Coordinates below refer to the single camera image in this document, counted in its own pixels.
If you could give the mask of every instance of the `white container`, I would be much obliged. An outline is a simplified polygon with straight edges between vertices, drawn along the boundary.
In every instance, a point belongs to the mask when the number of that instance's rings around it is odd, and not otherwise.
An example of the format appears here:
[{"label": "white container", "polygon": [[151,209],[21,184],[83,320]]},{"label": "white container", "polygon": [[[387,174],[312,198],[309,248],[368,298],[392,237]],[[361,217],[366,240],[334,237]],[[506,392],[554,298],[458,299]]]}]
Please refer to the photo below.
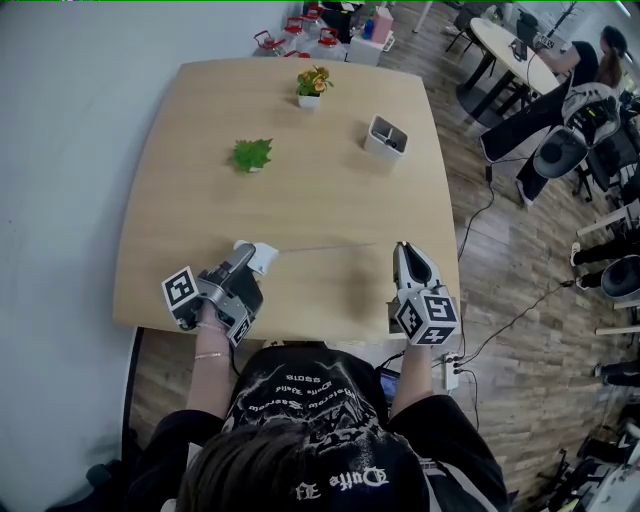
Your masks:
[{"label": "white container", "polygon": [[301,96],[298,94],[298,105],[302,108],[316,108],[320,105],[320,96]]},{"label": "white container", "polygon": [[373,116],[364,141],[364,149],[396,163],[406,154],[408,142],[407,134],[397,126],[380,116]]}]

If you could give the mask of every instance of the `cable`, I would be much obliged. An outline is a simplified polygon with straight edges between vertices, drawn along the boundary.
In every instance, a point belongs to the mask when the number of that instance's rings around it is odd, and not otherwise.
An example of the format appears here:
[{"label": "cable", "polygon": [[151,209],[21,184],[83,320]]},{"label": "cable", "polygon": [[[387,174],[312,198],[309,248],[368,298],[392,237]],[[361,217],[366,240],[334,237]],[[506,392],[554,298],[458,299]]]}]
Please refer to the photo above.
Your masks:
[{"label": "cable", "polygon": [[456,350],[456,353],[460,353],[460,348],[462,348],[462,355],[459,356],[460,359],[463,359],[464,356],[467,354],[467,339],[464,336],[464,318],[462,318],[462,315],[460,315],[460,344],[458,345],[458,350]]},{"label": "cable", "polygon": [[604,427],[604,420],[607,417],[607,408],[609,407],[609,400],[611,400],[611,395],[613,395],[613,390],[616,389],[615,386],[609,384],[611,386],[611,391],[609,391],[609,396],[607,397],[607,401],[604,404],[604,411],[602,411],[602,419],[600,420],[600,425],[598,425],[598,430],[596,432],[596,435],[598,435],[600,433],[600,430],[602,430],[602,427]]},{"label": "cable", "polygon": [[491,201],[489,201],[489,204],[487,206],[485,206],[484,208],[480,208],[476,213],[473,214],[473,216],[471,217],[471,220],[469,221],[469,224],[467,224],[467,232],[464,235],[464,239],[462,240],[462,245],[460,246],[460,251],[458,251],[458,261],[460,261],[460,258],[462,258],[462,253],[464,252],[464,247],[465,245],[467,245],[467,238],[469,237],[469,231],[471,230],[471,223],[473,222],[473,220],[483,211],[488,210],[489,208],[491,208],[491,205],[493,204],[493,201],[496,198],[495,193],[493,192],[493,189],[491,188],[491,183],[488,184],[489,186],[489,190],[491,191]]},{"label": "cable", "polygon": [[527,309],[525,309],[522,313],[520,313],[518,316],[516,316],[513,320],[511,320],[511,322],[509,322],[507,325],[505,325],[504,327],[502,327],[501,329],[499,329],[498,331],[494,332],[491,336],[489,336],[486,340],[484,340],[484,342],[482,342],[482,344],[480,345],[480,347],[478,348],[478,350],[476,350],[473,355],[471,355],[469,357],[469,359],[467,359],[466,361],[463,361],[462,363],[460,363],[460,366],[463,366],[467,363],[470,363],[471,361],[473,361],[476,357],[478,357],[478,355],[480,354],[480,352],[482,352],[482,349],[487,345],[487,343],[489,343],[493,338],[495,338],[496,336],[498,336],[498,334],[500,334],[502,331],[508,329],[509,327],[511,327],[513,324],[516,323],[516,321],[519,318],[522,318],[525,314],[527,314],[528,311],[531,311],[532,309],[535,309],[535,307],[540,304],[540,302],[542,302],[544,299],[546,299],[547,297],[549,297],[550,295],[553,295],[554,293],[556,293],[560,288],[569,288],[571,286],[573,286],[575,284],[575,281],[564,281],[562,283],[560,283],[556,288],[554,288],[553,290],[548,291],[547,293],[545,293],[542,297],[540,297],[532,306],[529,306]]},{"label": "cable", "polygon": [[462,370],[462,373],[470,373],[473,375],[473,380],[476,381],[476,398],[472,399],[473,408],[476,411],[476,431],[480,430],[480,416],[478,415],[478,378],[476,374],[473,373],[473,370]]},{"label": "cable", "polygon": [[386,368],[387,365],[393,361],[394,359],[398,359],[399,357],[402,357],[404,355],[404,350],[401,352],[398,352],[397,354],[391,356],[389,359],[387,359],[384,363],[382,363],[378,368]]},{"label": "cable", "polygon": [[240,377],[240,372],[238,371],[238,368],[236,368],[236,351],[231,343],[229,343],[229,352],[231,352],[231,357],[229,358],[231,360],[231,368],[235,372],[236,376]]}]

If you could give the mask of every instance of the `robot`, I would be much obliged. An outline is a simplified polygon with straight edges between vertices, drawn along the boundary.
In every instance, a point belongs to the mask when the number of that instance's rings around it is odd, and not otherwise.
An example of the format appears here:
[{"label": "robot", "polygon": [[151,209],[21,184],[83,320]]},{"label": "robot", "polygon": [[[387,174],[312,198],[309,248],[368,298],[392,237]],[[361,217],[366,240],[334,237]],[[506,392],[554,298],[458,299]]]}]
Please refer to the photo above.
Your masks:
[{"label": "robot", "polygon": [[415,245],[398,242],[393,252],[397,293],[388,302],[389,332],[404,332],[411,345],[442,345],[460,332],[455,300],[436,264]]},{"label": "robot", "polygon": [[174,320],[183,331],[195,329],[203,301],[208,300],[227,329],[229,342],[237,347],[264,301],[254,273],[266,275],[277,256],[278,251],[267,244],[239,240],[225,261],[213,270],[200,272],[197,280],[191,267],[165,279],[162,291]]},{"label": "robot", "polygon": [[[194,279],[185,267],[162,282],[169,311],[184,331],[195,329],[205,300],[211,302],[226,336],[237,347],[249,332],[263,303],[255,274],[266,275],[279,252],[263,243],[239,240],[234,251],[213,270]],[[442,284],[440,271],[426,254],[398,242],[393,257],[397,294],[388,303],[389,332],[404,332],[412,345],[442,345],[459,332],[455,301]]]}]

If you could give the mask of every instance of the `wrist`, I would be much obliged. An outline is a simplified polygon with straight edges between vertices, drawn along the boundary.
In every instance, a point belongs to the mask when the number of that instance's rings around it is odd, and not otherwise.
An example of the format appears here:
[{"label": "wrist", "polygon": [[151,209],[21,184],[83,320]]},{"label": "wrist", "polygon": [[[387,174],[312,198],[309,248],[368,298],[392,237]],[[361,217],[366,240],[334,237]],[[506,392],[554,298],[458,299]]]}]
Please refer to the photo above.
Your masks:
[{"label": "wrist", "polygon": [[218,320],[216,310],[209,301],[202,305],[200,333],[196,338],[196,357],[212,352],[229,353],[226,326]]}]

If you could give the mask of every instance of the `box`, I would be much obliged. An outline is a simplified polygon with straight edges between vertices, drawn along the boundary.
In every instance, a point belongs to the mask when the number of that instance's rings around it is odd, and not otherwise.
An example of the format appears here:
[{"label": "box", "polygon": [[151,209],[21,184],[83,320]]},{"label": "box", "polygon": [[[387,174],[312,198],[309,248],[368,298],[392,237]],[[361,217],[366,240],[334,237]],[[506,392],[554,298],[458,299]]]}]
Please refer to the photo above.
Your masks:
[{"label": "box", "polygon": [[[388,139],[391,144],[385,143],[383,139]],[[408,142],[409,137],[406,133],[376,115],[373,116],[373,121],[369,126],[364,149],[395,164],[406,154]]]},{"label": "box", "polygon": [[378,7],[373,15],[373,35],[371,40],[374,43],[384,44],[393,25],[393,17],[386,7]]}]

